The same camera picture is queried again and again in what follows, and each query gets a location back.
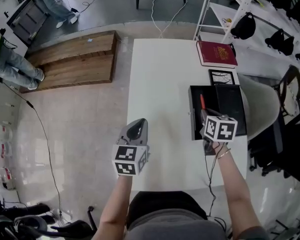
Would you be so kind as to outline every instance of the white cube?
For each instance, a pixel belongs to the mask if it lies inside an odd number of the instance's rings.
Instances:
[[[204,135],[214,142],[233,142],[237,132],[238,122],[231,117],[206,117]]]
[[[118,175],[139,175],[147,161],[147,146],[113,145],[112,163]]]

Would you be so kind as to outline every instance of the black picture frame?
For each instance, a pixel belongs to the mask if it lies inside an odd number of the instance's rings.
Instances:
[[[209,69],[209,77],[210,77],[210,83],[212,86],[214,85],[235,85],[235,79],[234,75],[231,71],[224,71],[224,70],[217,70],[217,69]],[[225,75],[229,75],[231,79],[226,81],[214,81],[214,73],[222,73]]]

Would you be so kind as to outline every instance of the bracelet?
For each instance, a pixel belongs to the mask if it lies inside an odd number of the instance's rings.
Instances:
[[[222,158],[226,153],[230,152],[231,148],[229,148],[226,152],[224,152],[222,155],[220,155],[219,157],[217,157],[218,159]]]

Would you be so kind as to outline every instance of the floor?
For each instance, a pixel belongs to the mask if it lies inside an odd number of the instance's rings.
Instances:
[[[67,8],[75,8],[82,11],[86,6],[84,1],[91,3],[93,0],[63,0]],[[119,23],[151,21],[153,0],[140,0],[139,10],[136,9],[136,0],[96,0],[84,12],[80,13],[78,23],[65,24],[56,29],[57,22],[49,17],[38,32],[32,48],[46,43],[57,37],[74,32],[87,30],[100,26],[108,26]],[[204,0],[188,0],[184,9],[175,17],[175,22],[198,23],[199,15]],[[237,9],[239,5],[230,0],[211,0],[211,2]],[[183,0],[156,0],[153,18],[155,21],[169,22],[177,11],[184,5]],[[218,25],[219,22],[212,10],[206,15],[205,24]]]
[[[116,182],[111,163],[112,144],[126,125],[133,40],[118,45],[114,81],[45,90],[25,94],[38,111],[51,150],[51,163],[60,190],[62,210],[72,220],[88,221],[88,206],[96,222]],[[45,136],[34,111],[24,102],[20,107],[18,128],[14,133],[16,187],[20,201],[27,205],[46,202],[58,207],[58,196],[50,171]],[[300,216],[300,188],[292,178],[272,172],[248,172],[253,207],[267,230],[275,219],[288,226]],[[223,218],[228,227],[230,217],[223,186],[213,188],[217,199],[212,215]],[[189,191],[208,211],[212,196],[208,188]]]

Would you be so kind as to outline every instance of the sneaker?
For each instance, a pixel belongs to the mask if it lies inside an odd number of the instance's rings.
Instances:
[[[61,28],[61,26],[64,24],[65,21],[66,20],[58,22],[58,24],[56,25],[56,28],[57,29]]]
[[[37,89],[37,88],[38,88],[38,82],[37,82],[37,81],[34,81],[34,86],[33,86],[33,87],[28,87],[28,89],[29,89],[30,91],[35,90],[35,89]]]
[[[71,22],[71,24],[74,24],[77,22],[77,20],[78,20],[78,17],[74,16],[73,18],[70,19],[70,22]]]
[[[38,70],[42,72],[42,78],[38,78],[38,80],[39,80],[40,82],[42,82],[42,81],[45,79],[46,76],[45,76],[45,73],[42,71],[41,68],[38,68]]]

